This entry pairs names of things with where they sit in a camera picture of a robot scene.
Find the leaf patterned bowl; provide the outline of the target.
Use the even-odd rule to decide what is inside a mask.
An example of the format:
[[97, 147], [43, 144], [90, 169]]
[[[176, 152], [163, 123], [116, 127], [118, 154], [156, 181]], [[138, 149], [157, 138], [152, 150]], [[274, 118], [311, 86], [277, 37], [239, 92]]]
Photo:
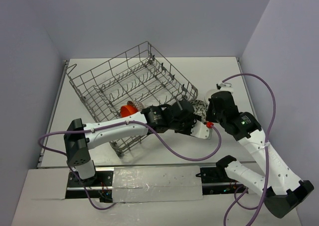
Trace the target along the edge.
[[192, 100], [190, 101], [194, 108], [194, 114], [201, 118], [203, 123], [206, 122], [206, 113], [208, 110], [208, 104], [201, 100]]

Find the orange bowl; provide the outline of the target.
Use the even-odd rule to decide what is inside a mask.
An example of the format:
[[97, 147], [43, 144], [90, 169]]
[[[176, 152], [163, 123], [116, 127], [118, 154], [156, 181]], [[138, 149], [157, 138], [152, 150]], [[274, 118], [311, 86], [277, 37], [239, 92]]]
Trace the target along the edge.
[[124, 106], [121, 106], [121, 108], [120, 108], [120, 116], [122, 118], [128, 117], [130, 115], [137, 113], [138, 111], [139, 110], [132, 105], [124, 105]]

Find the white bowl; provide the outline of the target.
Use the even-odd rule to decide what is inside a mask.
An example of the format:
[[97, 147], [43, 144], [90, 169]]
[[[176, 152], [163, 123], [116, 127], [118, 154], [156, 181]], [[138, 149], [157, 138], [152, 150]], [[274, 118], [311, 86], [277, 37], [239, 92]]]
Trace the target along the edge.
[[219, 90], [218, 89], [211, 89], [211, 90], [208, 90], [205, 94], [205, 100], [208, 101], [209, 98], [211, 98], [211, 96], [214, 94], [214, 93], [217, 93]]

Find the brown patterned bowl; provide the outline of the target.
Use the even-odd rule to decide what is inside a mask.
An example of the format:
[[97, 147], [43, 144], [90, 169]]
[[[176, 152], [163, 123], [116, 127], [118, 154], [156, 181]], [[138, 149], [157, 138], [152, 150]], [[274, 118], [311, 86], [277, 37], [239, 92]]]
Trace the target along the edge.
[[127, 105], [136, 108], [139, 112], [141, 112], [145, 108], [140, 101], [127, 101]]

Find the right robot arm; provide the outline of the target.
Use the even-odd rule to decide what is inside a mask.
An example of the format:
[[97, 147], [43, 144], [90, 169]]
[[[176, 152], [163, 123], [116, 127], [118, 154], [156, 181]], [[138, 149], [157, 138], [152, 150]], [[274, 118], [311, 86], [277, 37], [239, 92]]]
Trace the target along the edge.
[[254, 172], [227, 155], [216, 163], [217, 178], [222, 182], [238, 181], [264, 196], [266, 208], [275, 217], [283, 218], [314, 190], [313, 184], [295, 174], [266, 141], [266, 134], [256, 118], [238, 110], [229, 91], [218, 91], [209, 98], [206, 120], [220, 124], [250, 153], [265, 174]]

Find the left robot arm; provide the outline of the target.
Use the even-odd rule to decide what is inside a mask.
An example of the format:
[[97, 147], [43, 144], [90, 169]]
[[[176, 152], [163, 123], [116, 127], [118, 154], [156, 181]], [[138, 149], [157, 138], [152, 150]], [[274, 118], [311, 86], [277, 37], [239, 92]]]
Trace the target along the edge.
[[63, 136], [67, 165], [76, 169], [81, 182], [93, 185], [97, 181], [97, 172], [90, 156], [91, 149], [118, 139], [160, 134], [167, 130], [191, 135], [200, 120], [187, 100], [172, 105], [149, 106], [111, 121], [84, 124], [80, 118], [75, 119]]

